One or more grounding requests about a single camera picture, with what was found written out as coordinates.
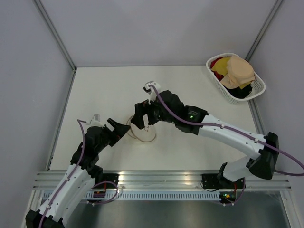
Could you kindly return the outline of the cream mesh laundry bag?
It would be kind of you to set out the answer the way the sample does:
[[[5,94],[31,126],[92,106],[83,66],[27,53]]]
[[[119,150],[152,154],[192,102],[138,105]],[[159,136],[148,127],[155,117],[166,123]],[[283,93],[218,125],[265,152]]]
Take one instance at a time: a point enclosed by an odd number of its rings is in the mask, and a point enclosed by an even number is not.
[[[131,138],[138,140],[142,143],[151,143],[156,140],[157,138],[157,131],[154,126],[148,125],[148,118],[147,116],[144,116],[144,128],[139,129],[136,127],[133,123],[131,123],[131,119],[133,118],[133,115],[129,117],[129,119],[126,121],[126,124],[130,126],[130,130],[127,132],[127,135]]]

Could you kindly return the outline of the beige bra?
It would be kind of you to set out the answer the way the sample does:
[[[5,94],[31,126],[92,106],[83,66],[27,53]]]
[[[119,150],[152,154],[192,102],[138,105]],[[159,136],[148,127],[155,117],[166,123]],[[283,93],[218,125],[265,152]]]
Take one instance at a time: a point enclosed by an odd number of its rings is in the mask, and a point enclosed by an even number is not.
[[[252,66],[244,59],[232,56],[227,62],[227,74],[220,81],[228,89],[235,89],[255,80]]]

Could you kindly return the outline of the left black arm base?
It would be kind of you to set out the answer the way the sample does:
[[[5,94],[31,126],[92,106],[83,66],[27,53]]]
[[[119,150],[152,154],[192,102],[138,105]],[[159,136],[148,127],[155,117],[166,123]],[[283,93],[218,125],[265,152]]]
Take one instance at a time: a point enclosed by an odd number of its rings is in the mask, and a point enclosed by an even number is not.
[[[115,189],[115,185],[119,182],[119,174],[118,173],[104,173],[103,175],[95,178],[94,189]]]

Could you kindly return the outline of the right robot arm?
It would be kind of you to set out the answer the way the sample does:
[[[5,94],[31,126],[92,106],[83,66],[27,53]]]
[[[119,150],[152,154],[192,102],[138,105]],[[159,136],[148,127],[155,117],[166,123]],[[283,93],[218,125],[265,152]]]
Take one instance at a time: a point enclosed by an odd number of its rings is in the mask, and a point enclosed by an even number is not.
[[[168,90],[161,92],[160,97],[153,101],[145,100],[134,107],[131,123],[139,129],[144,128],[143,117],[146,115],[149,125],[157,122],[171,123],[184,133],[208,137],[244,153],[244,158],[221,165],[217,174],[219,186],[227,188],[233,182],[248,176],[272,179],[279,148],[275,133],[262,135],[235,128],[206,110],[184,105],[176,94]]]

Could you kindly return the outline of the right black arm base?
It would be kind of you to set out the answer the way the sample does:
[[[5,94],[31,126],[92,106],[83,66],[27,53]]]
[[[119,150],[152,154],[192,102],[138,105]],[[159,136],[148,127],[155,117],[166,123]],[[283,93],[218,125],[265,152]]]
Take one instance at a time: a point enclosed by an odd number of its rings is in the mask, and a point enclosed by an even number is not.
[[[244,185],[244,179],[238,179],[237,181],[230,181],[222,176],[218,176],[216,173],[204,173],[201,174],[201,184],[203,189],[206,190],[220,190],[220,189],[242,189]]]

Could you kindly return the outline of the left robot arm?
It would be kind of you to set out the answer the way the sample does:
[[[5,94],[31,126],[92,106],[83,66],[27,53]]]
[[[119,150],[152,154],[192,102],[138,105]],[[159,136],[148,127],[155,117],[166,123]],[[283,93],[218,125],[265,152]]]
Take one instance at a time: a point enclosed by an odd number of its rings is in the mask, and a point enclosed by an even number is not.
[[[25,217],[28,228],[64,228],[83,197],[91,189],[101,188],[103,191],[89,200],[91,204],[103,204],[108,185],[117,189],[117,182],[104,177],[103,169],[96,165],[99,153],[107,146],[113,147],[130,130],[130,126],[107,119],[113,127],[102,125],[98,117],[94,117],[84,130],[84,121],[77,121],[82,134],[82,142],[73,154],[65,175],[52,194],[36,211],[30,210]]]

